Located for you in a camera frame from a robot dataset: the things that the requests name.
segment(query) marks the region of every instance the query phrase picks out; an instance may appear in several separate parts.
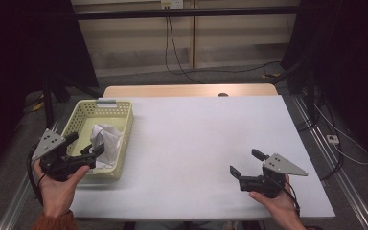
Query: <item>white table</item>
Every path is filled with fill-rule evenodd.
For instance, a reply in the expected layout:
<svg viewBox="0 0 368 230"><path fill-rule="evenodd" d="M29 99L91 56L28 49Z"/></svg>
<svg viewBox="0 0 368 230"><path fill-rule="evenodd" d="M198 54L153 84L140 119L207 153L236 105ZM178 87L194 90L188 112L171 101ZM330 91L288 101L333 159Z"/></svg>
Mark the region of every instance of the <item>white table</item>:
<svg viewBox="0 0 368 230"><path fill-rule="evenodd" d="M220 91L211 92L215 96ZM115 95L105 92L105 96ZM290 177L302 218L334 217L281 96L157 96L129 95L134 122L122 177L80 184L71 207L77 218L269 218L269 212L241 192L229 173L230 165L244 175L262 173L262 162L250 154L251 149L280 153L309 173Z"/></svg>

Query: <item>orange sleeve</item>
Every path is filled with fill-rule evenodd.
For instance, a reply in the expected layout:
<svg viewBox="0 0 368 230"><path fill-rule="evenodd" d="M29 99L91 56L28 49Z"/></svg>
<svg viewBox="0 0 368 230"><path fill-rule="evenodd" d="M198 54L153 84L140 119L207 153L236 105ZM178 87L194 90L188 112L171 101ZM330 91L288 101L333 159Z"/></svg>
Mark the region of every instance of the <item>orange sleeve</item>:
<svg viewBox="0 0 368 230"><path fill-rule="evenodd" d="M50 218L41 214L37 221L34 223L32 230L77 230L79 227L74 219L73 212L58 217Z"/></svg>

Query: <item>basket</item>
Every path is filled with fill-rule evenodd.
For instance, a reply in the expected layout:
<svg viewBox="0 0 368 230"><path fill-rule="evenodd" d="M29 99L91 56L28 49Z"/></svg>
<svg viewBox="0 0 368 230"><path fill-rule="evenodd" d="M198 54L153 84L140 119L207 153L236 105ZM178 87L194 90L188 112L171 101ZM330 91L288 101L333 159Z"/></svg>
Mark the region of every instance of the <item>basket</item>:
<svg viewBox="0 0 368 230"><path fill-rule="evenodd" d="M67 154L81 155L81 150L91 144L92 126L108 124L115 126L123 133L122 143L118 148L116 162L110 169L91 169L85 178L119 179L127 154L127 144L133 124L131 102L116 102L115 100L82 100L79 101L65 126L62 136L77 132L79 139L67 147Z"/></svg>

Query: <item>person's hand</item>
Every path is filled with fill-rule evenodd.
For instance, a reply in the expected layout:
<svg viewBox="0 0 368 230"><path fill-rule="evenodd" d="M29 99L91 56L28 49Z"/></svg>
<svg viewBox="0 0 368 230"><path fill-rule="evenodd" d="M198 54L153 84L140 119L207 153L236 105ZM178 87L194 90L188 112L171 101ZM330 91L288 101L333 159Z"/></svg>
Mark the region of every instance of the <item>person's hand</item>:
<svg viewBox="0 0 368 230"><path fill-rule="evenodd" d="M48 175L41 179L39 186L43 196L43 213L46 217L57 218L70 212L77 184L88 170L89 166L82 166L64 182L56 181ZM34 171L38 179L44 175L40 168L40 160L34 163Z"/></svg>
<svg viewBox="0 0 368 230"><path fill-rule="evenodd" d="M294 202L285 192L281 191L275 198L267 198L263 194L257 192L250 192L249 195L263 204L274 220L283 228L293 230L306 229L295 212Z"/></svg>

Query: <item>wire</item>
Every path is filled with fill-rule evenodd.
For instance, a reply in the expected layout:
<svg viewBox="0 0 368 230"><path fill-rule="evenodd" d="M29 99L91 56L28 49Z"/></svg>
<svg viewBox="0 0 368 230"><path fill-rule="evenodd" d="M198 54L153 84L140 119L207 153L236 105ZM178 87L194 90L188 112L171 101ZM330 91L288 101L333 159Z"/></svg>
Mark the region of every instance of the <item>wire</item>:
<svg viewBox="0 0 368 230"><path fill-rule="evenodd" d="M346 158L350 159L351 161L354 161L356 163L358 163L359 165L368 165L368 162L360 162L360 161L357 161L355 160L354 158L346 155L345 153L343 153L341 150L339 150L337 147L336 147L336 144L333 144L333 146L335 147L335 149L342 155L344 155Z"/></svg>
<svg viewBox="0 0 368 230"><path fill-rule="evenodd" d="M323 99L323 97L322 97L322 96L318 98L318 102L317 102L317 104L318 104L318 106L319 106L319 107L322 107L322 105L324 104L324 99ZM306 124L310 119L307 119L306 121L304 121L304 122L300 123L300 124L299 124L299 125L297 125L295 128L297 128L297 131L298 131L298 132L301 132L301 131L307 130L307 129L309 129L309 128L315 127L315 126L318 124L319 119L320 119L320 116L319 116L318 114L314 114L314 120L313 120L313 121L311 121L311 122L310 122L310 124L309 124L308 126L306 126L306 127L302 127L302 125Z"/></svg>
<svg viewBox="0 0 368 230"><path fill-rule="evenodd" d="M40 182L41 182L41 180L44 178L44 176L46 176L46 173L45 173L45 174L43 174L43 175L40 177L40 179L38 180L38 182L37 182L37 187L38 187L38 188L40 188Z"/></svg>
<svg viewBox="0 0 368 230"><path fill-rule="evenodd" d="M32 164L33 164L32 157L35 154L35 149L37 148L37 145L38 145L38 142L35 143L32 146L32 148L29 150L26 166L27 166L27 171L28 171L29 182L31 183L34 194L35 194L36 198L38 199L38 201L40 202L40 204L43 205L43 197L41 195L40 189L35 184L35 178L34 178L34 175L33 175L33 172L32 172Z"/></svg>
<svg viewBox="0 0 368 230"><path fill-rule="evenodd" d="M330 125L331 125L331 127L333 127L336 131L338 131L340 134L342 134L342 135L344 135L346 138L348 138L350 141L352 141L353 143L355 143L359 148L361 148L364 152L366 152L367 154L368 154L368 152L367 152L367 150L364 148L364 147L362 147L360 144L358 144L354 139L352 139L351 137L349 137L347 134L345 134L344 132L342 132L341 130L339 130L337 127L335 127L326 117L325 117L325 115L321 112L321 110L319 110L319 108L317 107L317 106L315 106L316 107L316 109L318 110L318 112L321 114L321 116L325 119L325 121L327 121Z"/></svg>
<svg viewBox="0 0 368 230"><path fill-rule="evenodd" d="M281 184L279 184L276 180L267 177L268 180L270 180L270 182L272 182L273 184L275 184L277 187L281 188L283 190L283 192L285 192L285 194L294 202L295 204L295 212L297 213L298 217L300 217L300 205L297 202L297 196L295 195L294 189L292 188L292 186L285 180L284 182L286 182L290 189L292 190L293 194L292 195L284 186L282 186Z"/></svg>
<svg viewBox="0 0 368 230"><path fill-rule="evenodd" d="M38 96L37 96L37 98L35 98L35 99L33 99L31 102L29 102L29 103L25 104L25 105L23 106L23 108L27 108L27 107L29 107L30 105L32 105L32 104L34 104L34 103L36 103L36 102L40 99L40 97L41 97L42 95L43 95L43 92L39 93L39 94L38 94Z"/></svg>
<svg viewBox="0 0 368 230"><path fill-rule="evenodd" d="M166 55L165 55L165 61L166 61L166 66L167 66L167 69L169 70L170 73L172 73L172 71L170 70L168 64L167 64L167 51L169 49L169 24L170 24L170 35L172 37L172 46L174 47L174 53L175 53L175 57L177 59L177 62L178 62L178 66L180 67L180 70L182 72L182 74L185 75L185 77L187 77L187 79L191 80L191 81L195 81L197 83L201 83L201 84L204 84L204 82L201 82L199 80L195 80L193 78L190 78L190 76L187 75L187 73L183 70L183 68L181 67L181 63L180 63L180 59L178 58L178 54L177 54L177 50L175 49L175 42L174 42L174 38L173 38L173 27L172 27L172 22L170 20L169 17L166 17L166 24L167 24L167 37L166 37L166 40L167 40L167 44L166 44Z"/></svg>
<svg viewBox="0 0 368 230"><path fill-rule="evenodd" d="M191 70L191 71L185 71L182 66L181 66L181 63L180 63L180 60L178 58L178 54L177 54L177 50L176 50L176 47L175 47L175 42L174 42L174 37L173 37L173 27L172 27L172 22L170 20L169 17L166 17L166 21L167 21L167 42L166 42L166 51L165 51L165 64L166 64L166 67L167 67L167 70L174 74L174 75L185 75L187 78L189 78L190 80L192 81L197 81L198 83L203 83L203 82L200 82L198 80L194 80L190 77L187 76L187 74L191 74L191 73L208 73L208 72L211 72L211 73L231 73L231 74L237 74L237 73L244 73L244 72L250 72L250 71L254 71L254 70L258 70L258 69L261 69L261 68L265 68L267 65L269 64L274 64L274 63L280 63L281 61L279 60L274 60L274 61L270 61L270 62L267 62L261 66L258 66L258 67L254 67L254 68L250 68L250 69L244 69L244 70ZM177 59L177 62L178 62L178 66L180 67L180 72L173 72L168 63L167 63L167 52L168 52L168 49L169 49L169 25L170 25L170 36L172 38L172 46L174 48L174 54L175 54L175 57Z"/></svg>
<svg viewBox="0 0 368 230"><path fill-rule="evenodd" d="M264 80L263 83L267 82L268 76L267 76L267 72L265 71L265 66L263 66L263 73L264 73Z"/></svg>
<svg viewBox="0 0 368 230"><path fill-rule="evenodd" d="M336 124L335 124L335 121L334 121L334 115L332 114L332 112L331 112L330 108L328 107L327 103L325 102L325 94L324 94L324 92L321 92L321 94L320 94L320 95L321 95L321 96L320 96L320 98L319 98L319 100L318 100L319 107L318 107L317 105L315 105L315 107L316 107L316 109L317 109L318 111L320 111L320 107L322 107L322 105L325 105L325 106L327 107L327 109L328 109L328 111L329 111L330 115L331 115L331 119L332 119L332 121L333 121L333 127L336 127ZM327 125L328 130L330 131L330 133L333 133L333 132L331 131L330 127L328 126L328 123L326 123L326 125ZM328 173L326 176L324 176L324 177L320 178L320 180L321 180L321 181L323 181L323 180L326 180L326 179L330 178L332 175L334 175L336 172L338 172L338 171L342 168L343 163L344 163L344 155L343 155L343 154L338 153L338 159L337 159L337 162L336 162L336 164L335 164L334 168L333 168L333 169L331 170L331 172L330 172L330 173Z"/></svg>

